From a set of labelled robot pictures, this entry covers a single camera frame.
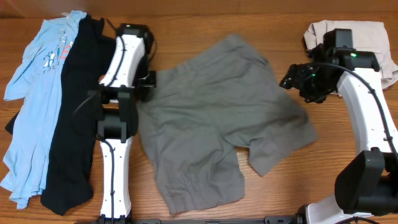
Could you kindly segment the grey shorts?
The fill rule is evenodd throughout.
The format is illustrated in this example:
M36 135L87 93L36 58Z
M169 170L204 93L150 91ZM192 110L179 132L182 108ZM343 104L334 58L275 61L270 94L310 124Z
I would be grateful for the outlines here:
M141 143L171 215L244 197L237 147L248 148L262 176L317 139L270 63L236 34L159 72L137 108Z

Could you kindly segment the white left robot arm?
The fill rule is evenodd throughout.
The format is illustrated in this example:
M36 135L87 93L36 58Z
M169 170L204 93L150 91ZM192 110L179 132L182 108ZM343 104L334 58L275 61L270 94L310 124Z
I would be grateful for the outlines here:
M103 202L97 223L130 223L129 155L138 131L137 101L157 85L149 68L155 38L147 25L121 24L108 71L93 93L96 137L103 155Z

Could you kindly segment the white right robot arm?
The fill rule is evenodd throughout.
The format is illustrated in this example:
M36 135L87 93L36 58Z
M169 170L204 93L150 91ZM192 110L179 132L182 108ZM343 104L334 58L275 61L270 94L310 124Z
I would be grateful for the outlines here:
M375 54L356 50L350 29L334 29L308 56L312 61L291 65L279 85L298 89L306 103L323 103L328 94L339 93L356 157L337 176L334 194L300 207L292 223L371 223L372 216L397 213L397 128Z

